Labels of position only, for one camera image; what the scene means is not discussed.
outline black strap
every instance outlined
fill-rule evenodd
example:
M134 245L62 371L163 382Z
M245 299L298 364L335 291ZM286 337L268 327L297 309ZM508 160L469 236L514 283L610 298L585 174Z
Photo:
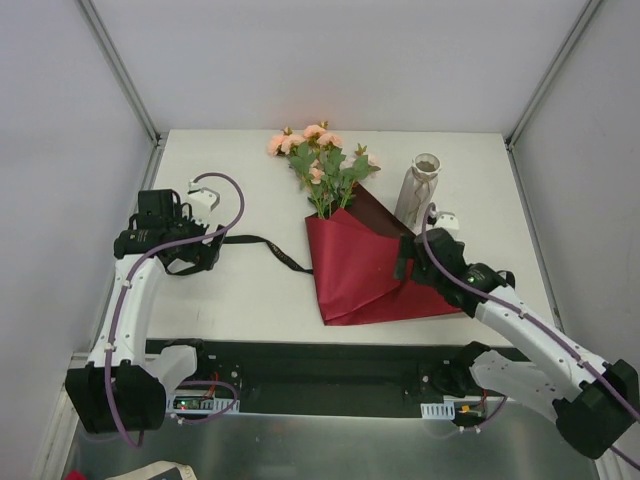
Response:
M265 243L271 253L289 267L294 272L308 273L313 275L313 270L310 268L302 268L293 258L284 253L276 244L270 242L266 238L259 237L257 235L228 235L224 238L225 245L243 245L250 243Z
M203 265L193 265L178 272L172 272L171 270L169 270L169 267L164 267L165 272L167 272L169 275L175 275L176 277L186 277L187 275L202 272L203 270L205 270Z
M516 288L516 276L513 274L513 272L510 272L509 270L498 270L498 275L504 278L505 282L507 282L507 285L509 285L511 288Z

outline green leaf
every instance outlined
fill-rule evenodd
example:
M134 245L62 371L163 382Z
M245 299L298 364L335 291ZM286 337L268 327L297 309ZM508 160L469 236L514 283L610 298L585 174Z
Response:
M309 168L304 168L304 160L302 160L302 158L298 157L297 155L289 157L289 163L298 175L309 173Z
M351 186L351 184L353 183L353 180L354 180L353 175L350 175L348 177L344 177L342 179L341 184L340 184L340 188L342 188L343 190L348 189Z
M329 158L327 161L334 165L336 168L340 167L340 164L347 158L346 155L343 155L341 148L334 148L329 153Z
M300 158L305 158L309 156L309 144L307 142L303 142L298 145L298 156Z
M355 178L358 181L362 181L369 175L369 157L367 155L360 155L353 162L353 170L355 171Z
M331 162L325 162L324 163L324 173L325 173L325 175L329 175L331 177L338 171L339 171L339 167L336 167L333 163L331 163Z
M349 181L352 181L354 178L356 178L356 171L353 169L353 167L340 170L340 178L346 178Z
M309 168L311 168L311 164L314 162L315 157L307 157L302 159L301 166L306 173L309 173Z
M313 194L316 196L316 198L322 198L322 184L314 185L312 183L311 190L313 191Z

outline red wrapping paper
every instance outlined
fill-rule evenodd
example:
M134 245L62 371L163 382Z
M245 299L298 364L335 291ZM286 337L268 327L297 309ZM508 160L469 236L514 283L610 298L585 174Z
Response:
M338 209L326 220L316 216L306 219L325 325L361 325L458 312L434 289L410 279L393 278L399 237L411 233L362 187L355 192L356 202L349 211Z

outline black base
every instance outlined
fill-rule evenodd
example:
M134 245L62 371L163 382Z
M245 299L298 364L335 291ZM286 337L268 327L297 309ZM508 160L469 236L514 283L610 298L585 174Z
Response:
M150 340L147 352L164 346ZM242 385L241 412L387 418L420 418L421 403L441 402L429 378L462 348L205 342L219 379ZM526 361L514 348L497 350ZM473 384L468 394L482 390ZM232 395L217 388L216 396Z
M141 367L112 369L116 406L127 431L157 430L166 411L164 387ZM89 433L115 432L104 390L104 368L87 365L67 370L64 382L84 429Z
M609 365L603 374L636 410L640 408L638 373L624 360ZM607 389L595 381L582 385L573 401L556 400L556 426L562 437L585 457L600 458L635 420Z

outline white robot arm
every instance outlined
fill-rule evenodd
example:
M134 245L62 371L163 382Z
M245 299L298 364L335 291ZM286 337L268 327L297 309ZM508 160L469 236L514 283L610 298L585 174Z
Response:
M426 223L434 228L426 230ZM430 378L443 394L464 396L477 385L499 392L554 422L561 435L589 458L599 458L633 423L640 421L638 374L578 345L539 320L516 294L515 277L482 263L467 264L456 241L455 215L429 212L424 233L403 239L396 277L432 286L453 306L503 335L531 364L512 362L473 342Z
M222 233L229 228L218 230L221 235L210 242L202 241L214 236L206 231L220 197L196 182L189 187L188 203L181 203L172 190L139 192L138 213L114 242L115 280L104 326L87 365L68 370L65 380L90 433L159 428L167 396L198 368L193 340L174 342L152 362L145 360L151 308L162 277L211 270ZM172 272L169 266L175 260L191 266Z

